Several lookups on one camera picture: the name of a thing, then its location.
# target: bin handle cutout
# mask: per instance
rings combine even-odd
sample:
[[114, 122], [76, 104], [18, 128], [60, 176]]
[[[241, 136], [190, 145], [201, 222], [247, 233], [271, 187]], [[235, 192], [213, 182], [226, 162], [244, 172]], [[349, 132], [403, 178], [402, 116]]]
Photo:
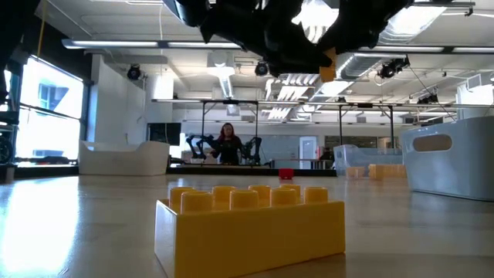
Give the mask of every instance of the bin handle cutout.
[[446, 134], [435, 134], [430, 136], [418, 137], [413, 142], [414, 149], [422, 151], [447, 151], [452, 145], [452, 139]]

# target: clear plastic bin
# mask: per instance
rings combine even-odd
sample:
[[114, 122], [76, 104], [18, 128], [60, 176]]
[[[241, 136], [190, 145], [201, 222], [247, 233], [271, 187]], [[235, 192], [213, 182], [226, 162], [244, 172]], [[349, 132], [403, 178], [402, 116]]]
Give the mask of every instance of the clear plastic bin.
[[359, 178], [369, 177], [369, 165], [403, 164], [403, 155], [400, 149], [359, 148], [355, 145], [342, 145], [334, 148], [335, 168], [338, 177], [347, 176], [347, 168], [361, 169], [364, 173], [350, 173], [350, 176]]

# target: metal frame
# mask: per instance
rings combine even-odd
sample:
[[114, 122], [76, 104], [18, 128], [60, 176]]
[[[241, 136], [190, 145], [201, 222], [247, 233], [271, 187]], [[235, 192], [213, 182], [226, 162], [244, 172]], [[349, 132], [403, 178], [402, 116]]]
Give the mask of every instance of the metal frame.
[[[181, 100], [157, 100], [153, 99], [152, 102], [171, 102], [171, 103], [180, 103]], [[186, 103], [202, 103], [202, 119], [201, 119], [201, 135], [204, 136], [205, 129], [205, 115], [212, 109], [206, 111], [207, 103], [223, 103], [223, 104], [235, 104], [239, 105], [240, 103], [250, 103], [256, 105], [255, 112], [255, 136], [258, 136], [258, 125], [259, 125], [259, 105], [260, 104], [274, 104], [281, 106], [298, 106], [298, 105], [319, 105], [319, 106], [329, 106], [329, 107], [338, 107], [338, 120], [340, 125], [340, 144], [343, 144], [343, 116], [347, 113], [343, 114], [343, 107], [359, 107], [364, 109], [371, 108], [379, 108], [383, 113], [385, 113], [390, 118], [391, 125], [391, 145], [395, 148], [394, 142], [394, 108], [395, 107], [417, 107], [417, 108], [492, 108], [491, 105], [477, 105], [477, 104], [412, 104], [412, 103], [364, 103], [364, 102], [355, 102], [355, 103], [316, 103], [316, 102], [304, 102], [304, 101], [257, 101], [257, 100], [183, 100]], [[389, 109], [389, 115], [382, 108], [386, 107]]]
[[[241, 103], [254, 104], [255, 105], [255, 113], [254, 113], [254, 111], [252, 113], [255, 114], [255, 137], [257, 137], [258, 126], [259, 126], [259, 118], [258, 118], [259, 101], [257, 101], [257, 100], [201, 100], [201, 102], [202, 102], [202, 119], [201, 119], [201, 136], [202, 137], [204, 137], [204, 128], [205, 128], [204, 123], [205, 123], [206, 114], [208, 114], [209, 111], [211, 111], [211, 109], [213, 109], [213, 107], [215, 107], [217, 103], [223, 103], [225, 105], [229, 105], [229, 104], [239, 105]], [[213, 106], [206, 111], [206, 104], [207, 103], [213, 103]]]

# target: white storage bin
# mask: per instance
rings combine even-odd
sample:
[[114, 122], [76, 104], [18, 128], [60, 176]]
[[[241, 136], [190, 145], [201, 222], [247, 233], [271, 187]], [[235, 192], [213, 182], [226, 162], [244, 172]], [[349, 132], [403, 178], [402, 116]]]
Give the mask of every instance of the white storage bin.
[[170, 145], [147, 141], [139, 145], [115, 145], [81, 141], [81, 175], [164, 175]]
[[494, 117], [405, 131], [408, 184], [414, 191], [494, 201]]

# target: long hair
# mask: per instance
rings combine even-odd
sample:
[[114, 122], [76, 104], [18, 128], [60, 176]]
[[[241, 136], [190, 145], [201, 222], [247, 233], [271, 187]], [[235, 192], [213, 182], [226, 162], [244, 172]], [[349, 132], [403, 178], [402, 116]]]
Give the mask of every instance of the long hair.
[[226, 123], [226, 124], [223, 124], [222, 130], [219, 133], [218, 141], [220, 141], [220, 142], [222, 142], [222, 141], [225, 140], [225, 132], [223, 131], [223, 128], [226, 127], [226, 126], [230, 126], [232, 128], [232, 136], [231, 136], [231, 138], [236, 137], [235, 136], [235, 129], [233, 128], [232, 124]]

